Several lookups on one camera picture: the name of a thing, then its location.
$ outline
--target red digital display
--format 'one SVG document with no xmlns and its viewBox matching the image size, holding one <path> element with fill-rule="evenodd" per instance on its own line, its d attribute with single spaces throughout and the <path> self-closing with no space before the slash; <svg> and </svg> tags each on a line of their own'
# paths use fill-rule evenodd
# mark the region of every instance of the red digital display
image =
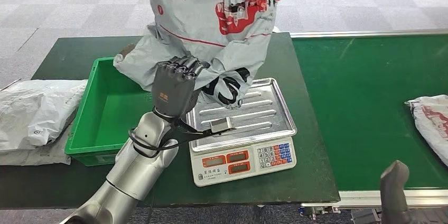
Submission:
<svg viewBox="0 0 448 224">
<path fill-rule="evenodd" d="M 202 159 L 202 166 L 213 167 L 226 163 L 226 157 L 224 155 L 213 156 Z"/>
<path fill-rule="evenodd" d="M 250 170 L 249 162 L 241 162 L 229 165 L 229 174 L 235 174 L 239 172 L 244 172 Z"/>
<path fill-rule="evenodd" d="M 244 160 L 247 160 L 248 158 L 249 158 L 249 153 L 247 152 L 247 150 L 235 152 L 235 153 L 227 154 L 227 163 L 244 161 Z"/>
</svg>

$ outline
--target green table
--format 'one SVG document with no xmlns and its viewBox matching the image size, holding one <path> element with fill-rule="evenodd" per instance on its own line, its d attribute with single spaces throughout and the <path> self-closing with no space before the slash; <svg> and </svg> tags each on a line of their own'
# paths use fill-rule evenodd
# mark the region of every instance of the green table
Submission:
<svg viewBox="0 0 448 224">
<path fill-rule="evenodd" d="M 58 39 L 33 79 L 87 79 L 96 58 L 114 56 L 139 36 Z M 295 168 L 198 188 L 193 183 L 189 151 L 177 157 L 157 181 L 143 205 L 267 204 L 340 200 L 322 137 L 288 33 L 273 34 L 258 78 L 277 80 L 295 120 Z M 104 182 L 111 165 L 33 167 L 0 166 L 0 208 L 68 208 L 84 203 Z"/>
<path fill-rule="evenodd" d="M 448 94 L 448 34 L 292 37 L 340 190 L 338 205 L 377 206 L 379 176 L 394 160 L 410 169 L 408 204 L 448 204 L 448 169 L 404 105 Z"/>
</svg>

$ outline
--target package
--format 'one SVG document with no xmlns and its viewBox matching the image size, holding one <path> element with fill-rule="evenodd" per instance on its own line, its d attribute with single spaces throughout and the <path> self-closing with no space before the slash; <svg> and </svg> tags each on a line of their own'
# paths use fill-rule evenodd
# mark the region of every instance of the package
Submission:
<svg viewBox="0 0 448 224">
<path fill-rule="evenodd" d="M 64 152 L 72 125 L 63 130 L 63 134 L 54 142 L 32 150 L 15 150 L 0 153 L 0 165 L 36 166 L 53 163 L 70 165 L 71 158 Z"/>
<path fill-rule="evenodd" d="M 448 166 L 448 96 L 424 96 L 405 104 L 410 106 L 420 134 Z"/>
<path fill-rule="evenodd" d="M 0 153 L 54 141 L 79 106 L 87 80 L 29 80 L 0 91 Z"/>
<path fill-rule="evenodd" d="M 151 0 L 155 23 L 114 66 L 151 91 L 156 63 L 192 55 L 210 64 L 196 80 L 195 89 L 205 87 L 200 100 L 239 107 L 266 58 L 278 2 Z"/>
</svg>

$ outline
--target green plastic crate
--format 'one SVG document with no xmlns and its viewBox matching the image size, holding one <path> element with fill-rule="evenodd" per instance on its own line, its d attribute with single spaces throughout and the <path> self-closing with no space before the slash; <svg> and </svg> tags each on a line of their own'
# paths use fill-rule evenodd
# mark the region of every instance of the green plastic crate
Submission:
<svg viewBox="0 0 448 224">
<path fill-rule="evenodd" d="M 114 163 L 127 131 L 152 108 L 151 93 L 117 71 L 113 58 L 95 60 L 65 153 L 85 166 Z"/>
</svg>

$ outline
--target robotic arm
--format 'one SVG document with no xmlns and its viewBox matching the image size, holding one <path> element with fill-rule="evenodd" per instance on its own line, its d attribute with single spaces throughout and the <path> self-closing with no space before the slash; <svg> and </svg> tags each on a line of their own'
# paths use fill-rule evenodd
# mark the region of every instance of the robotic arm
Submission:
<svg viewBox="0 0 448 224">
<path fill-rule="evenodd" d="M 174 57 L 157 65 L 153 111 L 129 130 L 129 139 L 115 157 L 104 184 L 61 224 L 126 223 L 138 201 L 146 198 L 176 157 L 179 144 L 231 129 L 222 129 L 217 121 L 211 129 L 198 132 L 181 119 L 196 105 L 200 89 L 194 91 L 194 85 L 203 68 L 204 64 L 194 57 Z M 174 130 L 182 132 L 182 142 L 168 137 Z"/>
</svg>

